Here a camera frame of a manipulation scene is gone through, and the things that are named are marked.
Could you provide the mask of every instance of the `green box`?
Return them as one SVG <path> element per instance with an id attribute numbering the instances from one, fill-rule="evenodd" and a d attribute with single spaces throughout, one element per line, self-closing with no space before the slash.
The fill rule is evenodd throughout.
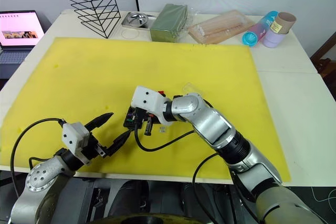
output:
<path id="1" fill-rule="evenodd" d="M 176 42 L 187 16 L 187 5 L 166 4 L 150 28 L 152 41 Z"/>

